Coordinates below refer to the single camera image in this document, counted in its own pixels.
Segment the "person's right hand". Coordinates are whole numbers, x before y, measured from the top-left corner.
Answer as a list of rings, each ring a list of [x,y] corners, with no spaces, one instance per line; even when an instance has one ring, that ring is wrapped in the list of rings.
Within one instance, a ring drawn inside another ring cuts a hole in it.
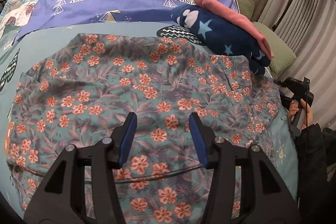
[[[309,104],[307,104],[303,99],[300,100],[301,107],[305,110],[305,118],[301,129],[305,129],[313,124],[313,111]],[[293,116],[299,111],[298,102],[292,101],[289,106],[288,120],[290,121]]]

